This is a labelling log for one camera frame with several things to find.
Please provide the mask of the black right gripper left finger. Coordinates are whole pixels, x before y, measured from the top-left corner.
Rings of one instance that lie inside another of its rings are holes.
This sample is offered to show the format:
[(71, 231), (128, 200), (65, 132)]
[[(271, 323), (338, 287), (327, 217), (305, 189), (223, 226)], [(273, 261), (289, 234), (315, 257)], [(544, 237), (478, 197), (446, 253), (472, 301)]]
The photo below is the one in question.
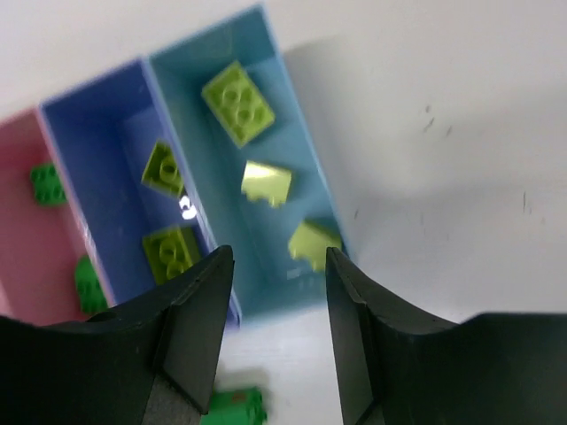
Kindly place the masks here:
[(233, 273), (223, 245), (86, 321), (2, 318), (2, 423), (188, 424), (206, 414)]

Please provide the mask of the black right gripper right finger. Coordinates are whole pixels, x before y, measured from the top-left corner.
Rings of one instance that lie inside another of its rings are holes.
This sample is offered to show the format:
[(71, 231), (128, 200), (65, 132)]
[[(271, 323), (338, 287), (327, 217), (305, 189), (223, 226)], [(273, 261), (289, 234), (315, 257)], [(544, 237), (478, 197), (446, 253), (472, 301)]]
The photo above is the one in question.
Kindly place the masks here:
[(566, 317), (482, 313), (454, 323), (326, 252), (345, 424), (563, 424)]

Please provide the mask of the pale lime lego piece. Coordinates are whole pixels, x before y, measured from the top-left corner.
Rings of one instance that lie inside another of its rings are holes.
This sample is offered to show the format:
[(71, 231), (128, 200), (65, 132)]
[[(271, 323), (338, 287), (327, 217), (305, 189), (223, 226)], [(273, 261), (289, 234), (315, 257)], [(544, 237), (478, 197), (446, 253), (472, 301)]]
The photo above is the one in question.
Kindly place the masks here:
[(340, 235), (311, 220), (301, 221), (288, 242), (291, 258), (307, 261), (314, 272), (325, 270), (328, 248), (342, 249)]

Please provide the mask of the lime lego brick small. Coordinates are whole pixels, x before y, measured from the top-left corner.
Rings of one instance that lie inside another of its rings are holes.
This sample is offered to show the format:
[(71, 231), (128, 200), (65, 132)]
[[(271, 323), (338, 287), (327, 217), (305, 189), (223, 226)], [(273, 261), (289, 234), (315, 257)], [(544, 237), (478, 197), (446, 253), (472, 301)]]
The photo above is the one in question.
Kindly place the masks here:
[(175, 199), (182, 196), (183, 177), (174, 153), (165, 140), (159, 139), (152, 148), (141, 183)]

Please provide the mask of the pale lime curved lego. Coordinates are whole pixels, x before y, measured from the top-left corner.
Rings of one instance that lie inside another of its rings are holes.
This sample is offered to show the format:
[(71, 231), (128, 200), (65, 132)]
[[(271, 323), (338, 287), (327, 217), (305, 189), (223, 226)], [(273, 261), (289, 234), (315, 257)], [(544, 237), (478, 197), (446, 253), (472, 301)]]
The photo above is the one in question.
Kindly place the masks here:
[(245, 164), (241, 192), (251, 202), (266, 200), (273, 208), (286, 203), (291, 188), (290, 170), (248, 160)]

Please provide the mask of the lime lego brick long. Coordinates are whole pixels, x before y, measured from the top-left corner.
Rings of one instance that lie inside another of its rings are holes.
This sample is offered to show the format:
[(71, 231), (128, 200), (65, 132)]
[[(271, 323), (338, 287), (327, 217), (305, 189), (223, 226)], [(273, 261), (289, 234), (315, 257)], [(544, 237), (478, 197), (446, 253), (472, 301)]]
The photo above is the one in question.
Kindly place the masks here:
[(201, 96), (238, 148), (276, 121), (273, 109), (238, 61), (213, 77)]

